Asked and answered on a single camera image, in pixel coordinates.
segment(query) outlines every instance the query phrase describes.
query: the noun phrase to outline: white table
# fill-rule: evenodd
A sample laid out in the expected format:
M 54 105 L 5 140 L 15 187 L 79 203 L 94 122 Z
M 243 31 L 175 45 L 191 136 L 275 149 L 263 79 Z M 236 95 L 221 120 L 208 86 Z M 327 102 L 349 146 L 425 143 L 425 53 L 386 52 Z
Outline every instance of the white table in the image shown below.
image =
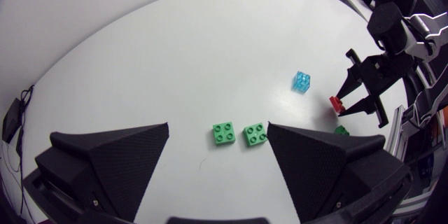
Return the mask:
M 136 223 L 170 216 L 264 216 L 298 223 L 269 142 L 247 148 L 242 130 L 267 121 L 352 135 L 389 135 L 375 114 L 338 118 L 328 98 L 351 66 L 345 52 L 380 53 L 367 22 L 338 0 L 160 0 L 101 29 L 36 84 L 27 111 L 24 175 L 51 132 L 89 133 L 169 123 Z M 291 90 L 311 75 L 305 94 Z M 367 92 L 344 98 L 350 106 Z M 383 96 L 389 120 L 402 83 Z M 237 141 L 214 145 L 211 127 L 232 121 Z M 45 216 L 27 195 L 36 221 Z

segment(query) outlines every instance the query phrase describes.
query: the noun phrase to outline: blue translucent cube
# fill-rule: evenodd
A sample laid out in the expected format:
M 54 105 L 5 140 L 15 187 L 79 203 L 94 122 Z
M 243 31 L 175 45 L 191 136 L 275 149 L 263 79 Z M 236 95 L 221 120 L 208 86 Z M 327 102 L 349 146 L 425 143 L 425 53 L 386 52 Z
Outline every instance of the blue translucent cube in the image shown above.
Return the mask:
M 301 92 L 306 92 L 309 88 L 309 75 L 298 71 L 294 78 L 293 88 Z

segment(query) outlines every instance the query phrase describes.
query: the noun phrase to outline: red block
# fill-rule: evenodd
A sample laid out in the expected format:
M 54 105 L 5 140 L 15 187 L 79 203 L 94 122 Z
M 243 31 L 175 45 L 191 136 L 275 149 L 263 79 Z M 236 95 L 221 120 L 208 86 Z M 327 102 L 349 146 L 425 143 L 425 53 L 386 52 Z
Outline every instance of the red block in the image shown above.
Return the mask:
M 345 111 L 342 101 L 337 97 L 330 97 L 330 102 L 337 113 L 342 113 Z

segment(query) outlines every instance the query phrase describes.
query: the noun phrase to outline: black cable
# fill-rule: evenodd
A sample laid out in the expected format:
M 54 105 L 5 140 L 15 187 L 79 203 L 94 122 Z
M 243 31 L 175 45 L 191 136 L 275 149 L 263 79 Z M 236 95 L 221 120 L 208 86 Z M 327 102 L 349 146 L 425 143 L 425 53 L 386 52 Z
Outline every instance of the black cable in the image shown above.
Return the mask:
M 36 222 L 34 222 L 33 216 L 29 212 L 29 207 L 28 207 L 27 199 L 25 198 L 25 196 L 23 196 L 23 201 L 25 202 L 25 206 L 27 206 L 27 212 L 28 212 L 29 217 L 31 218 L 31 221 L 33 222 L 33 224 L 36 224 Z
M 3 159 L 5 160 L 5 155 L 4 155 L 4 153 L 3 153 L 3 146 L 1 147 L 1 154 L 3 155 Z M 6 161 L 5 161 L 5 166 L 6 166 L 6 169 L 8 170 L 8 172 L 11 174 L 11 176 L 13 177 L 13 179 L 14 179 L 14 181 L 17 183 L 17 185 L 19 186 L 19 187 L 21 187 L 20 186 L 20 183 L 19 183 L 19 181 L 15 178 L 15 176 L 14 176 L 14 173 L 9 169 L 9 167 L 8 167 L 8 165 L 6 164 Z
M 31 98 L 32 98 L 32 95 L 33 95 L 33 90 L 34 90 L 34 85 L 31 85 L 29 88 L 28 88 L 28 90 L 23 90 L 21 93 L 20 93 L 20 105 L 21 105 L 21 108 L 20 108 L 20 112 L 21 112 L 21 114 L 22 114 L 22 122 L 21 122 L 21 124 L 20 124 L 20 131 L 19 131 L 19 138 L 17 139 L 17 142 L 19 143 L 20 142 L 20 153 L 19 153 L 19 158 L 20 158 L 20 161 L 19 161 L 19 169 L 17 169 L 17 171 L 16 172 L 19 172 L 20 171 L 20 183 L 19 183 L 19 181 L 15 178 L 15 176 L 14 176 L 14 174 L 12 173 L 12 171 L 9 169 L 9 167 L 8 167 L 8 164 L 6 163 L 6 161 L 5 161 L 5 166 L 6 166 L 6 168 L 7 168 L 7 170 L 8 170 L 8 172 L 13 176 L 13 179 L 14 179 L 14 181 L 17 183 L 17 185 L 20 187 L 20 191 L 21 191 L 21 193 L 22 193 L 22 203 L 20 204 L 20 215 L 22 215 L 22 212 L 23 212 L 23 203 L 25 203 L 25 206 L 27 207 L 27 211 L 28 211 L 28 214 L 29 214 L 29 217 L 31 218 L 31 221 L 35 224 L 35 222 L 34 222 L 34 219 L 33 219 L 33 217 L 32 217 L 32 215 L 31 215 L 31 213 L 29 212 L 29 208 L 28 208 L 28 203 L 27 203 L 27 201 L 26 201 L 26 199 L 25 199 L 25 196 L 24 196 L 24 193 L 23 193 L 23 167 L 22 167 L 22 154 L 23 154 L 23 135 L 24 135 L 24 133 L 25 133 L 25 131 L 24 131 L 24 126 L 25 126 L 25 110 L 27 109 L 27 107 L 28 107 L 28 105 L 29 105 L 29 103 L 30 103 L 30 101 L 31 101 Z M 3 144 L 2 144 L 2 146 L 1 146 L 1 154 L 3 155 L 3 159 L 4 159 L 4 152 L 3 152 Z M 8 161 L 9 161 L 9 165 L 11 166 L 11 161 L 9 160 L 9 148 L 8 148 Z
M 19 171 L 20 171 L 20 163 L 19 163 L 19 165 L 17 166 L 17 169 L 14 169 L 13 165 L 11 164 L 11 159 L 9 158 L 9 145 L 8 145 L 8 144 L 6 144 L 6 148 L 7 148 L 7 150 L 6 150 L 6 155 L 8 156 L 8 163 L 9 163 L 9 166 L 11 167 L 11 169 L 12 169 L 14 172 L 19 172 Z
M 9 204 L 14 209 L 14 212 L 17 213 L 17 211 L 14 208 L 13 201 L 11 200 L 11 197 L 9 197 L 8 189 L 6 189 L 6 185 L 5 185 L 5 182 L 3 181 L 3 178 L 1 178 L 1 184 L 5 188 L 5 193 L 6 193 L 6 196 L 7 196 L 8 200 L 9 200 Z

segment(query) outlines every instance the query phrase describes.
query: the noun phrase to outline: white wall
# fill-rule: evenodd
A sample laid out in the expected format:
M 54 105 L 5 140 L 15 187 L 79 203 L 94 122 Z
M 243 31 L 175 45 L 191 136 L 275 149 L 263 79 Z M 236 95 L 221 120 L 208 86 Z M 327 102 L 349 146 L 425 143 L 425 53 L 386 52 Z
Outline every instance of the white wall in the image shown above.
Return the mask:
M 13 98 L 35 83 L 72 48 L 112 21 L 153 1 L 0 0 L 1 119 Z M 18 165 L 16 138 L 10 146 L 1 146 L 3 153 L 9 153 L 14 167 Z M 20 209 L 20 188 L 3 160 L 0 160 L 0 172 L 13 205 Z M 30 223 L 26 211 L 22 217 Z M 45 217 L 42 214 L 35 218 L 42 221 Z

